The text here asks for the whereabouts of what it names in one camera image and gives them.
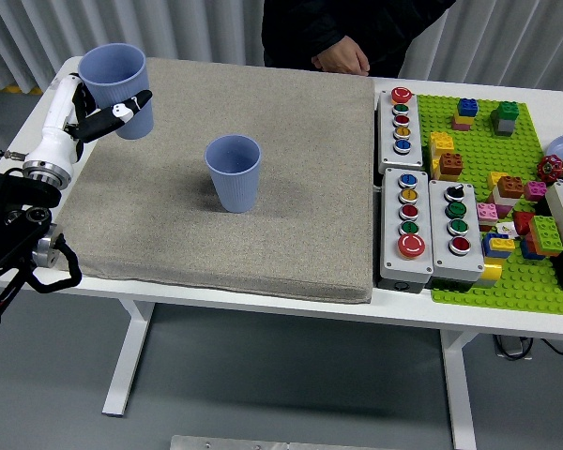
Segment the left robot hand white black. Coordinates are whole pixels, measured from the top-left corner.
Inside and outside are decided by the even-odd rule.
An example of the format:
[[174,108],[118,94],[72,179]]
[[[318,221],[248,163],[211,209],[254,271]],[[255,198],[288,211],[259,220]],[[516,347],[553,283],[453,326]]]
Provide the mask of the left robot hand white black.
[[77,73],[63,78],[56,89],[38,147],[27,154],[23,176],[66,188],[86,143],[119,130],[147,108],[148,89],[116,103],[99,107]]

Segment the person's hand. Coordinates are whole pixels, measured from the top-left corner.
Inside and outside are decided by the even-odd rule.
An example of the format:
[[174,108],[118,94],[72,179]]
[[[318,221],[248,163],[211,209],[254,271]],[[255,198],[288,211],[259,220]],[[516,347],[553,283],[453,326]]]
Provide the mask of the person's hand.
[[348,36],[314,56],[312,64],[327,73],[368,76],[370,72],[364,51]]

